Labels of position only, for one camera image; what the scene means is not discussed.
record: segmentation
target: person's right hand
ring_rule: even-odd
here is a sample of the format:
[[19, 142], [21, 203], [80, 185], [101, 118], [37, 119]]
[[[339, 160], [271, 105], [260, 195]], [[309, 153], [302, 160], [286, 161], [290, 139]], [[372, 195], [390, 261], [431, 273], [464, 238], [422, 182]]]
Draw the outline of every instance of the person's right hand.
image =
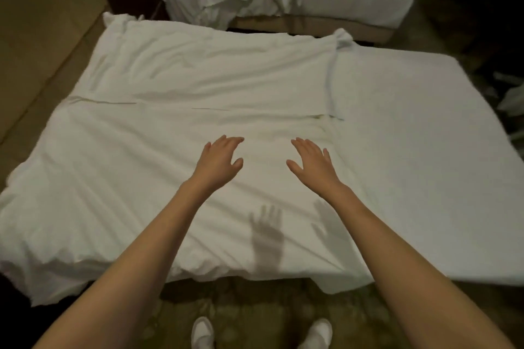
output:
[[291, 140], [291, 143], [302, 158], [302, 168], [292, 160], [287, 160], [285, 163], [300, 182], [325, 199], [325, 196], [334, 187], [341, 184], [331, 163], [328, 150], [324, 148], [324, 153], [322, 153], [317, 144], [302, 138]]

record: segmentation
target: white shoe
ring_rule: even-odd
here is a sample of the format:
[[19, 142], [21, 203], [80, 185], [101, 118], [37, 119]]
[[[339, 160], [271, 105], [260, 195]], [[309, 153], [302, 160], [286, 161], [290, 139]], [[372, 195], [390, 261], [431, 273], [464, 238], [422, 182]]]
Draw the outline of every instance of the white shoe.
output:
[[213, 349], [215, 331], [207, 317], [199, 317], [193, 324], [191, 332], [191, 349]]
[[331, 323], [326, 319], [318, 319], [309, 328], [301, 349], [328, 349], [331, 345], [333, 329]]

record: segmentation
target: brown floor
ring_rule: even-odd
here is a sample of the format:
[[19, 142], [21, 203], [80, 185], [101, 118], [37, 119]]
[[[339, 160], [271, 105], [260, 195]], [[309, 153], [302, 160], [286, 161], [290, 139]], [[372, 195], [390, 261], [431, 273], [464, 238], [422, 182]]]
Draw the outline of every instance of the brown floor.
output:
[[[470, 59], [453, 49], [460, 31], [447, 36], [434, 20], [452, 21], [456, 13], [441, 1], [417, 2], [402, 27], [385, 47], [452, 54], [467, 68]], [[26, 115], [0, 145], [0, 178], [27, 158], [50, 113], [78, 79], [96, 39], [103, 30], [95, 24]], [[461, 285], [468, 295], [524, 348], [524, 294], [522, 289]], [[252, 282], [224, 278], [198, 283], [185, 280], [167, 284], [148, 321], [142, 348], [189, 348], [193, 321], [206, 315], [216, 331], [216, 347], [293, 348], [311, 323], [328, 318], [334, 327], [333, 349], [410, 347], [374, 286], [333, 296], [318, 290], [309, 279]]]

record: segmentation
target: bed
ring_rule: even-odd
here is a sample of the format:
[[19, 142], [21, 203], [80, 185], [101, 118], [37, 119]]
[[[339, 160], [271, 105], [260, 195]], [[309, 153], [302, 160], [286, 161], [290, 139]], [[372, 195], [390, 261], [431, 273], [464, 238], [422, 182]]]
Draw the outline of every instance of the bed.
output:
[[456, 280], [524, 282], [524, 164], [451, 57], [106, 14], [73, 92], [0, 194], [0, 272], [33, 305], [97, 279], [193, 171], [243, 135], [245, 167], [204, 204], [168, 281], [372, 282], [341, 221], [287, 171], [327, 147], [341, 180]]
[[[197, 23], [199, 0], [164, 0], [174, 21]], [[289, 14], [273, 0], [252, 0], [238, 11], [231, 28], [326, 36], [344, 28], [356, 40], [384, 43], [398, 28], [413, 0], [301, 0]]]

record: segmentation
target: floor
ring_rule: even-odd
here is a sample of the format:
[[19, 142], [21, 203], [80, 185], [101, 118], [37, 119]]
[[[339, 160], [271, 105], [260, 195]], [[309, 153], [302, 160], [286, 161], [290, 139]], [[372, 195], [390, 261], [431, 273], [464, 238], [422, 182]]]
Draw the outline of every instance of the floor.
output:
[[[435, 24], [439, 19], [441, 22], [453, 21], [454, 13], [442, 8], [441, 2], [417, 1], [402, 27], [385, 47], [452, 54], [467, 71], [473, 73], [474, 69], [470, 67], [475, 61], [462, 55], [460, 47], [454, 48], [461, 39], [457, 35], [461, 31], [442, 31]], [[60, 97], [74, 85], [88, 63], [94, 41], [102, 30], [101, 22], [95, 24], [80, 48], [53, 79], [58, 84], [44, 90], [40, 96], [43, 101], [37, 101], [32, 106], [36, 111], [30, 108], [27, 116], [20, 121], [22, 127], [31, 127], [35, 131], [30, 141], [36, 141]], [[27, 148], [27, 144], [17, 142], [18, 129], [10, 133], [7, 144]], [[20, 153], [19, 158], [23, 160], [24, 157], [27, 155]], [[4, 168], [11, 169], [19, 162], [13, 160], [9, 165], [4, 164]], [[0, 281], [0, 291], [4, 291], [2, 284]], [[460, 284], [460, 287], [517, 347], [524, 348], [523, 289], [473, 284]], [[68, 305], [66, 300], [55, 307], [24, 308], [16, 315], [13, 313], [12, 320], [37, 325], [35, 331], [28, 332], [25, 337], [27, 342], [34, 342], [46, 325]], [[209, 317], [215, 327], [217, 349], [293, 348], [305, 337], [311, 323], [321, 317], [329, 319], [333, 325], [333, 349], [410, 347], [374, 286], [330, 296], [322, 293], [309, 279], [247, 281], [236, 277], [214, 282], [184, 280], [167, 284], [141, 335], [139, 347], [189, 349], [193, 321], [201, 315]]]

